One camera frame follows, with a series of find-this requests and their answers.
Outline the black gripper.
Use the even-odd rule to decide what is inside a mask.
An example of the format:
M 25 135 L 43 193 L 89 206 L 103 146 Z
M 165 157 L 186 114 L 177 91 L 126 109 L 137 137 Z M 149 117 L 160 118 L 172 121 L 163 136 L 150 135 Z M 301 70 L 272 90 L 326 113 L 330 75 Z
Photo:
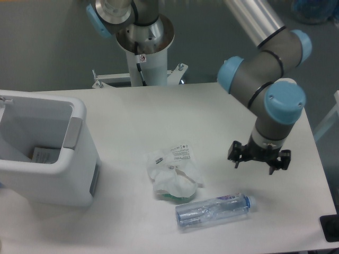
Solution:
M 291 161 L 291 150 L 280 149 L 281 147 L 272 146 L 262 148 L 250 137 L 246 145 L 233 141 L 227 159 L 235 163 L 235 168 L 238 168 L 241 162 L 249 160 L 269 162 L 269 175 L 272 175 L 277 170 L 287 170 Z

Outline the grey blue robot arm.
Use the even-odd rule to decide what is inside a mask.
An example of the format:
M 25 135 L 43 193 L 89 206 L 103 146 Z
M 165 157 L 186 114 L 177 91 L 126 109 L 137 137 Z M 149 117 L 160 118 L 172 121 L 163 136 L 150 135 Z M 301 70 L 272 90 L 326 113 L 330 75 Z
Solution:
M 270 172 L 287 170 L 291 151 L 283 144 L 306 103 L 302 88 L 282 78 L 311 54 L 307 34 L 288 30 L 267 1 L 227 1 L 227 7 L 259 52 L 252 60 L 231 57 L 217 82 L 257 119 L 247 144 L 234 141 L 228 159 L 236 165 L 260 161 Z M 104 38 L 116 37 L 125 51 L 132 86 L 168 85 L 167 49 L 174 40 L 171 21 L 158 1 L 89 1 L 86 13 Z

